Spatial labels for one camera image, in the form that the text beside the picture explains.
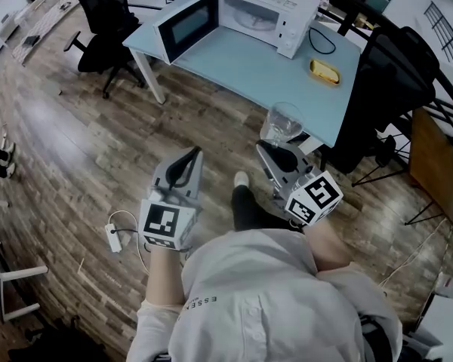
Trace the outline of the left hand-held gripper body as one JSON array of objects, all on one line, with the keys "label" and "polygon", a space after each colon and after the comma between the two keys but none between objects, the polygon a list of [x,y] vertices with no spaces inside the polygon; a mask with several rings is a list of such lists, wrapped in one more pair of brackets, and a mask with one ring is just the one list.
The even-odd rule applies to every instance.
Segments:
[{"label": "left hand-held gripper body", "polygon": [[202,178],[203,152],[199,148],[190,181],[170,189],[168,167],[193,147],[180,150],[156,167],[149,196],[141,201],[138,234],[143,243],[169,250],[189,250],[192,229],[201,211],[199,186]]}]

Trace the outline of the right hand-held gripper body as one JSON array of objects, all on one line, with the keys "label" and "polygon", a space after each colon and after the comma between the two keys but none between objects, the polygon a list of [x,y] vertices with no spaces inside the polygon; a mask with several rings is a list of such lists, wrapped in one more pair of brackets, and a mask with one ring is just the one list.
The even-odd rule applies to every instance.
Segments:
[{"label": "right hand-held gripper body", "polygon": [[308,162],[299,147],[266,141],[274,147],[292,151],[298,161],[296,171],[285,173],[274,160],[263,161],[259,157],[267,179],[273,184],[273,203],[284,217],[297,224],[311,226],[330,214],[344,196],[331,174]]}]

